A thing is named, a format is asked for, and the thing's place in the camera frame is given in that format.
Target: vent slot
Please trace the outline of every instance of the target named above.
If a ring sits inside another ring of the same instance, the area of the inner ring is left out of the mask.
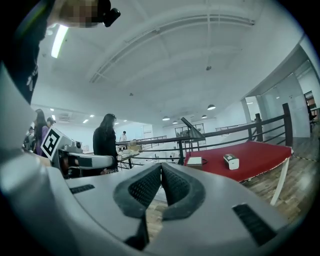
[[[277,235],[247,204],[240,204],[232,209],[258,246],[262,246]]]

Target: white table leg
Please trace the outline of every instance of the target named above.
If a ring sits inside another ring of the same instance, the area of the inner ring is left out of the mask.
[[[281,190],[284,186],[285,183],[285,179],[286,179],[286,175],[287,175],[287,170],[288,170],[288,166],[289,166],[289,158],[287,158],[284,163],[282,164],[282,170],[281,170],[281,174],[280,174],[280,178],[279,178],[279,182],[278,185],[276,186],[273,198],[270,202],[270,205],[274,206],[278,200],[278,197],[281,193]]]

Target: person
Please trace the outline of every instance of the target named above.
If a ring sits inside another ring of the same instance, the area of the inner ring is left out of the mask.
[[[46,158],[47,157],[46,154],[43,153],[43,151],[41,149],[41,144],[42,144],[42,141],[45,139],[45,137],[49,131],[49,128],[47,126],[45,114],[42,111],[42,109],[39,108],[35,112],[36,112],[36,119],[34,121],[34,127],[35,127],[35,134],[34,134],[35,151],[34,152],[38,156]]]
[[[23,0],[18,7],[15,1],[6,4],[6,10],[14,10],[14,18],[6,22],[1,56],[14,84],[29,104],[38,79],[39,44],[45,38],[47,27],[61,24],[89,28],[108,18],[111,22],[117,19],[112,12],[107,12],[111,9],[109,0]]]
[[[124,130],[120,138],[120,142],[126,142],[126,141],[127,141],[127,135],[126,135],[126,131]]]
[[[46,120],[46,126],[48,126],[48,128],[50,129],[50,127],[53,126],[55,122],[56,121],[52,117],[48,117],[48,119]]]
[[[116,121],[114,114],[106,114],[93,133],[93,153],[100,156],[112,156],[114,164],[104,169],[100,174],[111,174],[118,172],[118,160],[116,150],[116,133],[114,125]]]
[[[35,129],[30,126],[29,128],[29,131],[28,131],[28,134],[25,136],[25,139],[24,139],[24,147],[26,148],[26,150],[32,150],[34,147],[34,132],[35,132]]]

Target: small white device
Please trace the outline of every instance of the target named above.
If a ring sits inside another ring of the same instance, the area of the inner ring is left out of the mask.
[[[223,159],[229,170],[236,170],[239,168],[239,158],[236,158],[233,154],[225,154]]]

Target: woman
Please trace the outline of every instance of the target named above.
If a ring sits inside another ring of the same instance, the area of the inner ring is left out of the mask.
[[[112,156],[114,164],[101,171],[100,174],[111,174],[118,172],[118,160],[116,150],[116,133],[114,125],[116,121],[114,114],[106,114],[100,126],[93,133],[93,152],[95,155]]]
[[[49,128],[47,127],[47,122],[45,119],[44,112],[39,108],[36,111],[36,120],[34,121],[34,138],[35,138],[35,153],[41,157],[47,157],[41,149],[42,141],[45,139]]]

